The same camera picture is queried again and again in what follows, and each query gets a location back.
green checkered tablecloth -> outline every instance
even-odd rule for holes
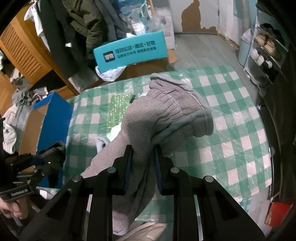
[[[231,66],[183,69],[165,75],[193,87],[212,109],[214,133],[191,138],[171,157],[189,175],[212,175],[244,209],[250,197],[271,184],[269,145],[259,113],[242,81]],[[83,172],[96,155],[98,135],[106,135],[111,97],[115,93],[145,93],[149,76],[118,81],[87,90],[70,103],[74,112],[67,138],[64,181]],[[172,220],[173,199],[158,190],[137,218]]]

human hand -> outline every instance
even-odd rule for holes
[[[27,199],[25,197],[18,199],[14,202],[4,202],[0,198],[0,211],[7,218],[11,218],[11,212],[19,219],[25,219],[28,217],[29,208],[27,205]]]

gray fleece cloth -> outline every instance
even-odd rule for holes
[[[125,196],[113,196],[113,233],[124,235],[155,193],[156,175],[150,153],[160,144],[170,155],[189,138],[211,135],[213,119],[203,97],[188,85],[152,74],[146,96],[127,108],[118,136],[100,151],[82,173],[90,177],[113,165],[126,145],[133,148],[130,186]]]

black clamp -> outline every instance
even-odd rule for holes
[[[212,177],[189,176],[153,151],[157,185],[162,195],[174,196],[173,241],[199,240],[194,195],[197,196],[204,241],[265,240],[263,232]],[[92,194],[86,241],[113,240],[112,195],[125,195],[132,165],[132,148],[97,176],[74,176],[24,229],[20,241],[81,241],[89,195]]]

white cloth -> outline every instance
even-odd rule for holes
[[[45,47],[49,50],[49,46],[48,46],[46,37],[45,37],[44,32],[43,32],[42,23],[41,23],[37,8],[38,8],[37,2],[33,3],[29,7],[29,9],[27,10],[27,12],[25,14],[25,17],[24,17],[24,20],[26,21],[27,19],[30,19],[35,23],[37,36],[41,37]]]
[[[17,113],[17,106],[16,104],[14,104],[2,116],[3,118],[5,118],[5,120],[3,121],[3,125],[5,124],[11,125],[15,120],[16,113]]]
[[[3,149],[9,154],[13,154],[15,152],[14,145],[17,141],[17,134],[10,125],[3,125],[3,137]]]

